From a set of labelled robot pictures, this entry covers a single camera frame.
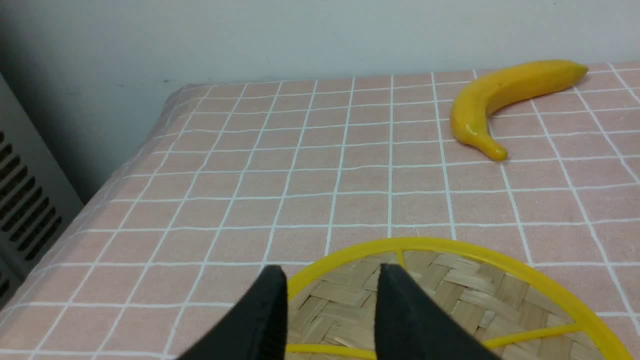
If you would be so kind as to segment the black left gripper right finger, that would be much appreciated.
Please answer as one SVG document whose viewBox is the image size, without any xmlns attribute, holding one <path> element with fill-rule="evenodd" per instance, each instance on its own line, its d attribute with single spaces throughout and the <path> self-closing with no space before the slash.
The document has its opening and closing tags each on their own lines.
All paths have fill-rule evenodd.
<svg viewBox="0 0 640 360">
<path fill-rule="evenodd" d="M 397 264 L 382 264 L 374 315 L 378 360 L 497 360 Z"/>
</svg>

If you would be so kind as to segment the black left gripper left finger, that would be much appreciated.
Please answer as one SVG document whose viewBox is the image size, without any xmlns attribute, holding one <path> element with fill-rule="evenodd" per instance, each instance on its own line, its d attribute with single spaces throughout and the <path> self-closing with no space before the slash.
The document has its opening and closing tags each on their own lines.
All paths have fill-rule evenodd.
<svg viewBox="0 0 640 360">
<path fill-rule="evenodd" d="M 179 360 L 283 360 L 288 335 L 287 278 L 268 265 L 238 302 Z"/>
</svg>

